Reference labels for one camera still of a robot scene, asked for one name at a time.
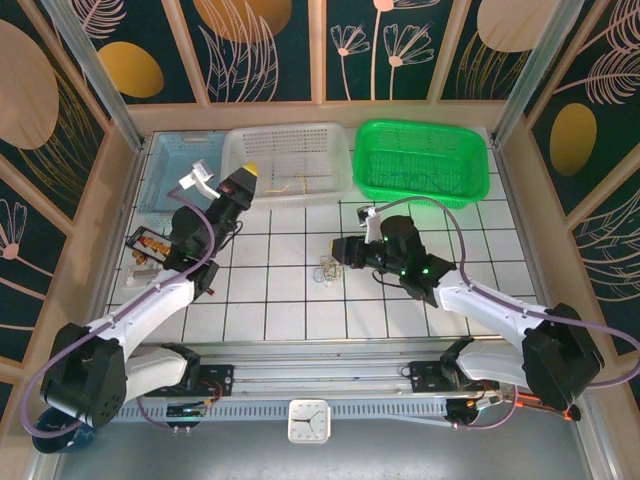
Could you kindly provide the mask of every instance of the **yellow object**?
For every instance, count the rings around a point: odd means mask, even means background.
[[[255,163],[245,163],[242,168],[252,173],[254,177],[258,176],[258,166]]]
[[[260,28],[260,17],[267,22],[271,34],[280,33],[291,18],[291,0],[193,0],[204,23],[217,35],[234,42],[249,43],[249,32]],[[258,26],[249,21],[250,8]]]
[[[598,125],[591,110],[581,103],[564,107],[551,129],[551,164],[560,175],[575,175],[589,160]]]
[[[109,43],[100,49],[98,56],[116,88],[126,95],[148,98],[164,87],[158,62],[133,43]]]

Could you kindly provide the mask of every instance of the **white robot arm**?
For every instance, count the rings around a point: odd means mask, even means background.
[[[176,211],[171,249],[164,270],[153,282],[116,311],[86,327],[70,323],[58,332],[52,357],[73,348],[89,333],[94,336],[46,372],[40,389],[46,403],[99,428],[117,415],[126,401],[140,395],[165,386],[180,385],[185,392],[193,388],[200,358],[186,347],[165,344],[150,354],[130,357],[162,322],[207,291],[219,268],[213,258],[236,230],[238,216],[251,206],[255,166],[236,170],[215,191],[205,184],[209,177],[196,165],[192,175],[181,182],[186,187],[198,186],[213,199],[202,214],[209,225],[192,206]],[[195,260],[203,257],[207,260]]]
[[[332,242],[331,254],[339,263],[397,275],[411,297],[473,318],[506,340],[456,342],[441,357],[443,374],[454,385],[464,387],[473,380],[513,384],[564,411],[603,368],[586,329],[544,318],[553,314],[579,320],[572,308],[527,304],[468,279],[453,263],[426,252],[411,217],[396,215],[381,222],[375,207],[359,209],[358,216],[367,233]]]

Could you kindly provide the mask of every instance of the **cable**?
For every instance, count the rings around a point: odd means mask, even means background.
[[[244,227],[244,223],[242,223],[242,220],[238,220],[236,222],[236,229],[231,232],[231,235],[229,235],[229,238],[227,238],[224,243],[222,244],[222,246],[220,247],[220,249],[218,250],[218,252],[221,252],[222,250],[224,250],[224,247],[227,246],[227,244],[233,240],[237,234],[239,234],[242,231],[242,227]]]
[[[464,430],[491,430],[492,428],[499,427],[500,425],[504,425],[507,421],[512,417],[513,412],[516,411],[518,403],[518,387],[516,385],[513,386],[513,403],[511,404],[511,408],[507,412],[507,414],[502,417],[497,422],[489,423],[488,425],[460,425],[458,422],[453,423],[453,428],[462,428]]]
[[[460,228],[460,224],[458,223],[456,218],[453,216],[453,213],[451,212],[451,210],[449,210],[446,206],[444,206],[442,203],[438,202],[437,200],[434,200],[433,198],[429,198],[429,197],[423,197],[423,196],[407,197],[401,200],[397,200],[395,202],[387,203],[386,205],[383,205],[381,207],[376,207],[375,211],[376,213],[380,213],[380,212],[383,212],[384,210],[395,207],[396,205],[400,205],[402,203],[410,202],[414,200],[426,201],[426,202],[432,203],[433,205],[436,205],[445,213],[447,217],[449,217],[449,219],[453,223],[453,226],[456,229],[456,233],[458,234],[458,239],[460,241],[460,264],[459,264],[460,276],[462,277],[462,280],[467,284],[467,286],[471,288],[473,291],[497,303],[502,307],[508,308],[522,315],[529,315],[531,317],[539,318],[541,320],[546,320],[548,322],[564,323],[566,325],[571,325],[574,327],[591,328],[593,330],[605,332],[605,333],[608,333],[609,335],[613,335],[615,337],[621,338],[622,340],[629,342],[635,350],[640,350],[640,341],[636,340],[631,335],[621,330],[618,330],[617,328],[612,328],[606,325],[598,325],[595,323],[583,322],[582,320],[574,320],[571,318],[558,317],[556,315],[549,315],[547,313],[531,312],[518,305],[514,305],[510,302],[507,302],[506,300],[498,298],[490,294],[489,292],[484,291],[481,288],[476,287],[472,283],[471,279],[467,276],[467,273],[465,271],[465,264],[467,261],[467,251],[464,245],[464,238],[462,236],[462,229]],[[587,388],[596,389],[596,388],[607,388],[607,387],[613,387],[615,385],[620,385],[636,377],[639,373],[640,373],[640,358],[638,358],[638,362],[636,363],[635,367],[631,369],[630,372],[624,375],[620,375],[619,377],[614,378],[612,380],[606,380],[604,382],[594,382],[590,384]]]
[[[377,278],[377,277],[375,276],[375,273],[378,273],[378,274],[380,275],[380,278]],[[373,277],[373,279],[374,279],[377,283],[379,283],[380,285],[384,285],[384,286],[386,286],[386,287],[404,288],[402,285],[395,285],[395,284],[393,284],[393,283],[388,283],[388,282],[385,282],[384,280],[382,280],[382,273],[381,273],[381,272],[379,272],[378,270],[374,270],[374,271],[372,271],[372,272],[371,272],[371,276],[372,276],[372,277]]]
[[[171,198],[173,200],[177,200],[177,201],[181,202],[183,205],[185,205],[189,209],[193,210],[193,212],[196,215],[198,215],[198,217],[200,217],[200,220],[202,220],[202,222],[204,223],[205,227],[207,228],[207,232],[209,234],[209,245],[207,247],[207,252],[193,266],[189,267],[184,272],[178,273],[178,274],[174,275],[173,277],[168,278],[164,282],[159,283],[156,286],[155,289],[147,290],[139,298],[133,300],[131,302],[131,304],[128,305],[127,307],[125,307],[122,311],[120,311],[119,313],[116,313],[111,318],[111,320],[108,320],[108,317],[107,317],[107,321],[106,321],[106,323],[104,325],[101,325],[101,326],[95,328],[94,330],[89,332],[84,337],[76,340],[71,345],[68,345],[67,347],[63,348],[60,352],[58,352],[53,357],[51,357],[49,359],[49,361],[47,363],[45,363],[34,374],[34,376],[31,378],[31,380],[29,380],[29,382],[27,383],[27,385],[26,385],[26,387],[24,389],[24,393],[22,394],[22,398],[20,399],[20,421],[22,422],[22,426],[24,427],[24,429],[27,432],[29,432],[31,435],[33,435],[34,437],[38,437],[38,438],[57,438],[57,437],[61,437],[62,435],[66,435],[67,433],[75,430],[76,428],[78,428],[82,424],[82,422],[80,420],[78,420],[77,422],[72,423],[71,425],[65,427],[62,430],[56,430],[56,431],[53,431],[53,432],[47,432],[45,430],[40,430],[39,428],[36,428],[29,421],[29,416],[28,416],[29,396],[31,395],[31,391],[36,386],[36,383],[38,383],[38,381],[44,376],[44,374],[47,372],[47,370],[49,370],[52,366],[54,366],[61,359],[63,359],[67,355],[69,355],[75,349],[81,347],[82,345],[87,343],[89,340],[97,337],[98,335],[100,335],[102,332],[104,332],[108,328],[111,328],[112,326],[114,326],[116,323],[118,323],[122,319],[122,317],[124,317],[125,315],[127,315],[128,313],[133,311],[135,308],[139,307],[151,295],[155,294],[158,291],[161,291],[162,289],[164,289],[164,288],[166,288],[166,287],[168,287],[168,286],[170,286],[170,285],[172,285],[174,283],[178,283],[178,282],[182,281],[183,279],[187,278],[188,275],[190,275],[191,273],[193,273],[196,270],[198,270],[202,265],[204,265],[209,260],[209,258],[211,258],[211,255],[213,254],[213,250],[215,248],[215,236],[214,236],[214,233],[213,233],[213,227],[211,226],[211,223],[209,222],[209,220],[207,219],[205,214],[198,207],[196,207],[190,201],[182,198],[181,196],[176,195],[176,192],[178,192],[180,189],[181,189],[181,187],[174,188],[173,190],[171,190],[167,194],[167,197],[169,197],[169,198]]]
[[[163,430],[173,430],[173,428],[171,428],[166,423],[156,422],[153,418],[149,416],[147,412],[145,412],[144,407],[142,406],[142,395],[139,397],[136,397],[136,403],[138,404],[138,410],[140,410],[142,417],[151,425],[153,425],[154,427],[161,428]]]

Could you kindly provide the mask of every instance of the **basket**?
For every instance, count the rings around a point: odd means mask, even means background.
[[[230,131],[222,152],[222,175],[248,162],[258,167],[252,208],[335,203],[353,185],[347,138],[335,123]]]
[[[489,192],[487,145],[466,128],[374,120],[358,129],[353,176],[374,201],[425,195],[463,208]]]
[[[183,205],[168,198],[167,193],[178,185],[182,177],[189,174],[191,166],[198,160],[204,158],[214,173],[209,185],[214,188],[218,186],[222,178],[220,167],[224,137],[224,133],[213,132],[155,134],[138,207],[138,213],[150,226],[163,228],[171,225],[173,213]],[[199,193],[195,187],[180,192],[180,196],[202,210],[211,205],[211,200]]]

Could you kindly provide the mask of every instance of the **green plastic basket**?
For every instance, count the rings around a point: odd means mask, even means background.
[[[489,192],[487,145],[466,128],[372,120],[358,129],[353,179],[374,201],[425,195],[463,208]]]

